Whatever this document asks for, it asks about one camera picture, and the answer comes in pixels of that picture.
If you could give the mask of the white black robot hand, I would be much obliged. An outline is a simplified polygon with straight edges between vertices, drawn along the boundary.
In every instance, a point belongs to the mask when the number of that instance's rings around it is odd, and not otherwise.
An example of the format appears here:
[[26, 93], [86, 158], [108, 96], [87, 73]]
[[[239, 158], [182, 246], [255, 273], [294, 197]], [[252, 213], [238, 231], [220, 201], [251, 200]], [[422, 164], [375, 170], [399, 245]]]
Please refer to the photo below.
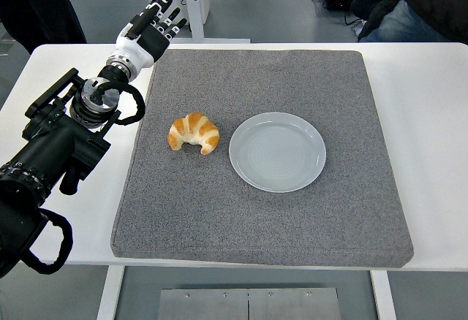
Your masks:
[[181, 11], [178, 7], [169, 15], [165, 14], [172, 3], [173, 0], [151, 0], [122, 29], [116, 40], [116, 50], [107, 62], [123, 65], [129, 79], [133, 80], [143, 68], [158, 61], [187, 22], [185, 18], [176, 20]]

